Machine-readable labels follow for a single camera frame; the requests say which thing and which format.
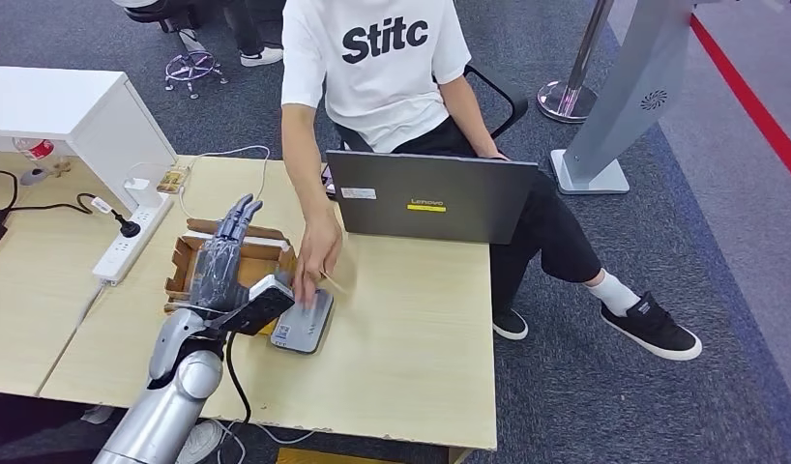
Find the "person's right hand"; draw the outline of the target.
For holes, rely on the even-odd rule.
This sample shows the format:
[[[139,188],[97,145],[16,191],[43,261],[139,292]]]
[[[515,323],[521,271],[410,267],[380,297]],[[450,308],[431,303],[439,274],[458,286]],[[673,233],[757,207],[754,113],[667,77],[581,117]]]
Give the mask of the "person's right hand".
[[[311,308],[318,282],[330,276],[342,246],[342,231],[333,210],[306,218],[304,237],[293,278],[298,303]]]

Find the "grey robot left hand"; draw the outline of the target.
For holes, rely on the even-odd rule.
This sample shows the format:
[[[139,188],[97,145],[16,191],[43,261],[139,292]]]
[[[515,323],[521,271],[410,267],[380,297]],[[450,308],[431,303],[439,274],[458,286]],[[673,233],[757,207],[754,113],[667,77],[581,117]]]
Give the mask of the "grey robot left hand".
[[[238,283],[241,246],[253,215],[262,208],[249,193],[237,201],[219,222],[213,237],[197,254],[190,286],[190,304],[228,312],[244,294]]]

